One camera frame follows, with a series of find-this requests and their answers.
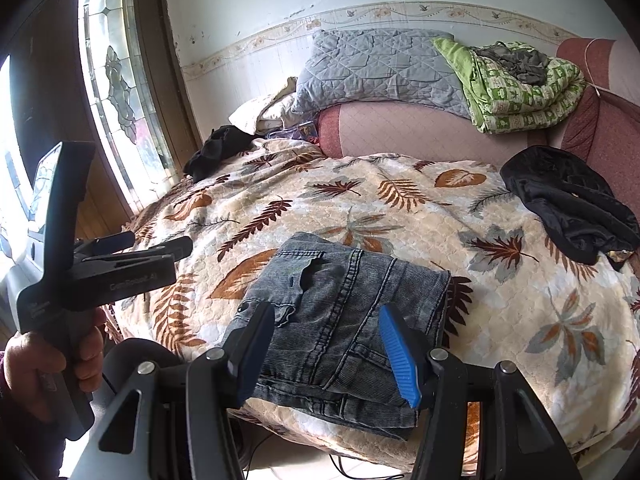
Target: blue gripper pad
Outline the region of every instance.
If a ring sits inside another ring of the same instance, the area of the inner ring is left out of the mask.
[[[378,329],[398,384],[398,390],[400,390],[400,396],[412,408],[418,408],[422,400],[422,393],[418,386],[418,365],[398,326],[400,322],[404,324],[404,319],[402,317],[398,319],[399,316],[398,311],[394,313],[388,306],[383,305],[380,307]]]

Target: finger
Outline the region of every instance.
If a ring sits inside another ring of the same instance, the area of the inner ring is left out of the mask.
[[[79,381],[78,386],[80,386],[80,389],[84,391],[84,393],[90,394],[91,392],[94,392],[95,390],[100,388],[101,382],[102,382],[102,374],[97,374],[92,377],[89,377],[88,379]]]
[[[74,372],[78,379],[85,380],[102,373],[102,352],[87,361],[81,361],[74,366]]]
[[[102,352],[103,347],[102,332],[94,326],[89,333],[80,340],[78,355],[83,361],[88,361]]]
[[[4,360],[12,374],[20,375],[34,370],[54,374],[66,367],[66,359],[62,352],[53,348],[35,332],[12,338],[7,346]]]
[[[101,308],[95,309],[94,326],[102,326],[107,322],[107,314]]]

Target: cable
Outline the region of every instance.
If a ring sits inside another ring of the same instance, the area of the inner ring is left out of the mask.
[[[256,447],[254,447],[254,450],[251,452],[251,456],[249,457],[249,463],[246,466],[246,476],[244,477],[244,480],[247,480],[249,478],[249,473],[251,471],[251,462],[254,460],[254,455],[255,452],[258,451],[258,448],[264,444],[267,440],[269,440],[275,433],[270,433],[268,434],[264,439],[262,439],[260,442],[258,442],[258,445]]]
[[[340,473],[345,478],[348,478],[349,480],[400,480],[400,479],[404,478],[404,473],[398,473],[398,474],[391,475],[391,476],[375,476],[373,478],[361,478],[361,477],[357,477],[357,476],[349,476],[349,475],[347,475],[347,473],[344,472],[344,468],[342,467],[342,457],[340,455],[338,455],[338,463],[337,464],[335,463],[333,455],[329,455],[329,458],[331,459],[331,463],[338,470],[338,473]]]
[[[596,94],[597,94],[598,97],[601,97],[600,90],[602,90],[603,92],[607,92],[609,94],[615,95],[616,97],[620,97],[621,99],[624,99],[626,101],[627,99],[625,97],[622,97],[622,95],[616,94],[615,92],[612,92],[608,88],[604,88],[602,86],[598,86],[593,81],[593,76],[591,75],[591,69],[589,68],[589,61],[587,60],[587,51],[588,51],[589,47],[591,46],[591,44],[594,41],[598,41],[599,39],[600,38],[594,38],[594,40],[591,40],[589,43],[587,43],[587,46],[584,48],[584,66],[587,69],[587,74],[589,75],[589,79],[591,79],[591,81],[587,80],[587,84],[591,85],[591,86],[593,86],[595,88],[595,91],[596,91]]]
[[[589,49],[589,47],[591,46],[591,43],[593,43],[594,41],[596,41],[598,38],[594,38],[593,40],[591,40],[587,46],[584,48],[584,65],[587,69],[587,74],[589,75],[589,79],[591,79],[591,85],[596,89],[596,94],[598,95],[598,97],[600,97],[600,91],[599,86],[595,85],[595,81],[593,80],[593,76],[591,75],[591,70],[589,69],[589,62],[587,61],[587,51]]]

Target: denim jeans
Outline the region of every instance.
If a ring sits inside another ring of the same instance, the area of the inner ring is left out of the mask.
[[[247,290],[225,338],[258,304],[272,304],[275,330],[254,396],[405,439],[418,412],[399,395],[378,333],[379,309],[394,305],[437,346],[449,281],[445,271],[296,233]]]

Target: bedspread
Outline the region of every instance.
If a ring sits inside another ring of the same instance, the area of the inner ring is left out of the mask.
[[[278,247],[306,231],[449,270],[444,344],[470,364],[514,361],[581,465],[637,437],[638,280],[602,255],[594,266],[567,260],[495,166],[394,153],[334,160],[303,141],[259,139],[212,177],[179,184],[129,228],[136,249],[185,234],[194,248],[177,264],[175,285],[115,305],[125,337],[195,358],[220,343]],[[289,440],[402,470],[413,466],[424,425],[403,442],[260,399],[238,415]],[[478,427],[472,405],[467,472]]]

